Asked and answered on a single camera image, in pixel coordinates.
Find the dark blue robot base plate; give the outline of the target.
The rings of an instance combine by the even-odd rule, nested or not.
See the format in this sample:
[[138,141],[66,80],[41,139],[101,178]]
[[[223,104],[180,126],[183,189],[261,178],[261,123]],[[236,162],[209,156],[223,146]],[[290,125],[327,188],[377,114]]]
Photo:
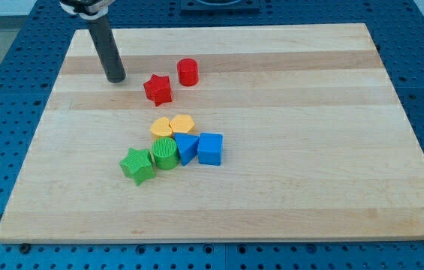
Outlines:
[[182,14],[260,10],[260,0],[179,0],[178,3]]

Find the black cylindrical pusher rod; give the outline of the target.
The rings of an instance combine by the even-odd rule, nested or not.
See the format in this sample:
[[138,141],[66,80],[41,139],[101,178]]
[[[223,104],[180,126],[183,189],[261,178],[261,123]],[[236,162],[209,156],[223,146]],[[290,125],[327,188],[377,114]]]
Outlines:
[[126,73],[108,16],[90,20],[87,25],[107,80],[110,83],[122,82]]

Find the white rod mount collar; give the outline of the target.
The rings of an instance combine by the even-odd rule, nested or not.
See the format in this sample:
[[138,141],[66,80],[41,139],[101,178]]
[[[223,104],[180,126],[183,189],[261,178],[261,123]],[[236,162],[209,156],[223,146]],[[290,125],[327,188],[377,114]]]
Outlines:
[[108,13],[115,0],[59,0],[62,9],[81,18],[100,18]]

